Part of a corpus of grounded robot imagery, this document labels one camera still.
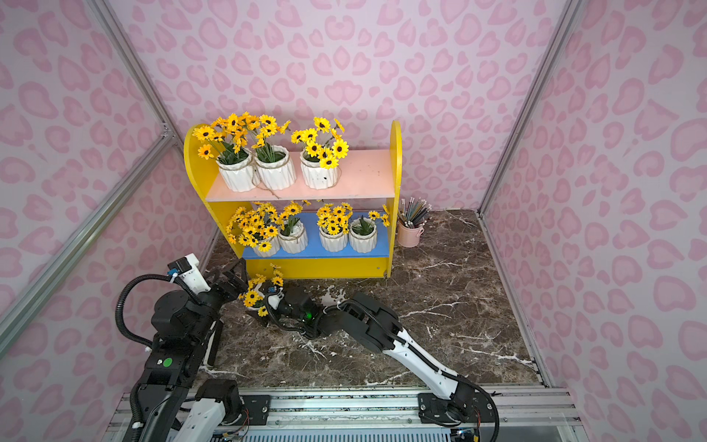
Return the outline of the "sunflower pot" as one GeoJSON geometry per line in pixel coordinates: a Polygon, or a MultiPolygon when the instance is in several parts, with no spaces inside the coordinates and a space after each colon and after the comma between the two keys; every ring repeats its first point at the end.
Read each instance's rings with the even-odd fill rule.
{"type": "Polygon", "coordinates": [[[301,170],[307,187],[330,189],[341,178],[340,165],[348,157],[350,147],[344,140],[345,128],[339,120],[315,117],[313,122],[313,128],[295,131],[291,142],[303,147],[301,170]]]}
{"type": "Polygon", "coordinates": [[[353,208],[348,203],[324,204],[317,211],[320,242],[327,252],[341,252],[348,244],[353,208]]]}
{"type": "Polygon", "coordinates": [[[213,123],[201,124],[193,131],[199,142],[198,156],[215,160],[220,176],[232,192],[250,191],[258,183],[247,146],[250,129],[258,128],[259,124],[260,120],[248,112],[233,113],[213,123]]]}
{"type": "Polygon", "coordinates": [[[366,215],[356,215],[349,223],[349,244],[358,253],[370,253],[377,247],[377,234],[379,225],[390,225],[388,209],[380,213],[376,210],[369,211],[366,215]]]}
{"type": "Polygon", "coordinates": [[[256,319],[268,320],[285,297],[284,274],[275,264],[272,264],[272,270],[274,272],[270,277],[256,274],[248,281],[248,290],[239,296],[247,313],[256,319]]]}
{"type": "Polygon", "coordinates": [[[302,211],[301,204],[291,202],[275,219],[278,226],[278,239],[286,253],[301,253],[309,245],[307,230],[300,219],[302,211]]]}
{"type": "Polygon", "coordinates": [[[278,123],[274,116],[268,114],[257,116],[248,123],[248,129],[255,136],[252,148],[261,183],[270,191],[286,189],[296,181],[289,150],[272,141],[275,136],[283,136],[289,125],[290,121],[278,123]]]}
{"type": "Polygon", "coordinates": [[[226,226],[226,240],[231,245],[252,249],[259,257],[279,252],[280,217],[270,203],[256,203],[254,208],[240,206],[226,226]]]}

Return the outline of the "yellow two-tier shelf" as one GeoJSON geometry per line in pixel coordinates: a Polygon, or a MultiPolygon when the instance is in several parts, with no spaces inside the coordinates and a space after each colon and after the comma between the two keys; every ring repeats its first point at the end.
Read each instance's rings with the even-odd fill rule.
{"type": "Polygon", "coordinates": [[[290,162],[296,172],[295,183],[283,190],[255,188],[246,193],[234,193],[226,187],[217,164],[198,156],[200,142],[190,129],[184,142],[185,167],[193,188],[217,224],[220,235],[240,206],[250,208],[253,202],[271,202],[285,206],[292,201],[309,200],[311,205],[299,215],[307,230],[307,248],[291,254],[280,250],[270,257],[259,257],[255,250],[239,243],[231,245],[233,252],[247,262],[250,276],[272,274],[280,267],[287,279],[382,278],[391,273],[396,239],[398,205],[401,196],[403,136],[401,123],[390,128],[390,147],[386,149],[351,150],[340,167],[338,183],[324,190],[307,186],[301,167],[300,154],[293,152],[290,162]],[[373,209],[375,202],[384,201],[390,214],[390,225],[377,229],[377,245],[372,252],[359,253],[350,245],[340,252],[328,252],[317,231],[316,202],[348,202],[357,215],[373,209]]]}

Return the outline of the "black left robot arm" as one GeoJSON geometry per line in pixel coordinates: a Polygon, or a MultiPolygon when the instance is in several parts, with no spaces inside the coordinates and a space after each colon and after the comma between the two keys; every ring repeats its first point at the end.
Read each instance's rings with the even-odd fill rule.
{"type": "Polygon", "coordinates": [[[248,287],[243,259],[224,271],[201,273],[193,256],[170,263],[167,274],[144,274],[124,287],[115,308],[116,326],[124,337],[150,352],[130,392],[132,416],[124,440],[166,441],[175,432],[178,441],[208,441],[221,425],[250,424],[252,418],[234,380],[206,381],[187,419],[178,420],[200,367],[215,354],[223,329],[220,309],[248,287]],[[156,332],[151,339],[130,331],[123,314],[128,296],[145,281],[176,285],[155,304],[151,323],[156,332]]]}

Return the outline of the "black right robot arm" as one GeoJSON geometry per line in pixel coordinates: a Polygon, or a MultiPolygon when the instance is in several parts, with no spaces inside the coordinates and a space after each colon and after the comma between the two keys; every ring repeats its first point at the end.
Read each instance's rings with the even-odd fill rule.
{"type": "Polygon", "coordinates": [[[313,298],[269,288],[263,307],[279,329],[317,339],[344,332],[372,353],[387,355],[405,366],[429,388],[434,399],[418,405],[423,424],[455,428],[468,424],[472,439],[482,440],[482,424],[493,424],[490,440],[500,434],[501,419],[493,395],[447,368],[403,327],[399,315],[370,296],[359,293],[323,307],[313,298]]]}

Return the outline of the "pink cup with pencils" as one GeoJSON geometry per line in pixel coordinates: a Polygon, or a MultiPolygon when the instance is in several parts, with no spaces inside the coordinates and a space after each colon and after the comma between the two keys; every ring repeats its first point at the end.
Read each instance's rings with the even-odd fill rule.
{"type": "Polygon", "coordinates": [[[414,248],[419,245],[431,209],[431,204],[425,199],[401,199],[397,227],[397,241],[401,247],[414,248]]]}

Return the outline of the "left aluminium frame profile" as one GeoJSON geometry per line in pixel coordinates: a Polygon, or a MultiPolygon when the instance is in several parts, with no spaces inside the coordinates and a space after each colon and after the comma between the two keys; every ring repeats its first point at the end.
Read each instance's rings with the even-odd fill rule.
{"type": "Polygon", "coordinates": [[[25,287],[7,314],[1,319],[1,355],[6,355],[47,304],[52,294],[83,259],[88,249],[110,226],[126,203],[139,190],[153,169],[171,147],[176,134],[166,130],[153,147],[107,194],[103,202],[64,243],[59,252],[25,287]]]}

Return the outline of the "aluminium frame profile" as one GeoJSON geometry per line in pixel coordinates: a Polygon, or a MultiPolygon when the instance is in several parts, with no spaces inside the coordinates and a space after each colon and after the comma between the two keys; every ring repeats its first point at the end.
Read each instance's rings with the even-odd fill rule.
{"type": "Polygon", "coordinates": [[[166,130],[153,147],[107,194],[103,202],[64,243],[59,252],[25,287],[7,314],[1,319],[1,355],[6,355],[47,304],[52,294],[83,259],[88,249],[110,226],[126,203],[139,190],[153,169],[171,147],[176,134],[166,130]]]}
{"type": "Polygon", "coordinates": [[[541,102],[542,94],[552,77],[552,72],[556,68],[562,51],[567,46],[574,29],[581,21],[588,1],[570,0],[566,1],[563,12],[559,17],[557,26],[552,33],[547,49],[541,57],[536,72],[531,77],[530,87],[522,102],[517,119],[506,140],[504,149],[499,158],[499,162],[493,171],[489,187],[482,198],[481,205],[477,211],[479,219],[484,219],[491,211],[491,205],[500,187],[506,171],[510,167],[511,160],[524,136],[528,125],[531,122],[537,106],[541,102]]]}

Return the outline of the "back left aluminium post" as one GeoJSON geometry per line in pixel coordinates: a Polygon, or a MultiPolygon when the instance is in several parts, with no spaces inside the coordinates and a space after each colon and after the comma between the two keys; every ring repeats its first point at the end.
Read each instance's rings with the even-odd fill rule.
{"type": "Polygon", "coordinates": [[[145,99],[147,106],[160,122],[163,133],[177,140],[177,146],[183,147],[184,138],[180,135],[172,117],[162,101],[154,82],[149,77],[144,64],[141,62],[136,49],[130,42],[128,33],[118,20],[109,1],[88,0],[88,6],[95,15],[99,25],[103,28],[113,49],[123,61],[123,65],[132,77],[140,96],[145,99]]]}

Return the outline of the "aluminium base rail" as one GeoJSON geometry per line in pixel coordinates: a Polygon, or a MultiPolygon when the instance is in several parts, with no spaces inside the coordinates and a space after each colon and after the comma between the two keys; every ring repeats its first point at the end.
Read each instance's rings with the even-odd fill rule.
{"type": "Polygon", "coordinates": [[[242,416],[193,394],[169,417],[145,413],[143,441],[587,441],[579,412],[563,389],[488,385],[493,404],[455,423],[445,405],[415,387],[243,388],[242,416]]]}

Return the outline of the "right aluminium frame profile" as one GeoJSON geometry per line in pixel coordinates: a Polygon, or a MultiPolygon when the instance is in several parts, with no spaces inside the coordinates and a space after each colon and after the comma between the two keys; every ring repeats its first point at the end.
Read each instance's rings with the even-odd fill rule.
{"type": "Polygon", "coordinates": [[[537,106],[541,102],[542,94],[552,77],[552,72],[556,68],[562,51],[567,46],[574,29],[581,21],[588,1],[570,0],[566,1],[563,12],[559,17],[557,26],[552,33],[547,49],[541,57],[536,72],[531,77],[530,87],[522,102],[517,119],[506,140],[504,149],[499,158],[499,162],[493,171],[489,187],[482,198],[481,205],[477,211],[479,219],[484,219],[491,211],[491,205],[500,187],[506,171],[510,167],[511,160],[524,136],[528,125],[531,122],[537,106]]]}

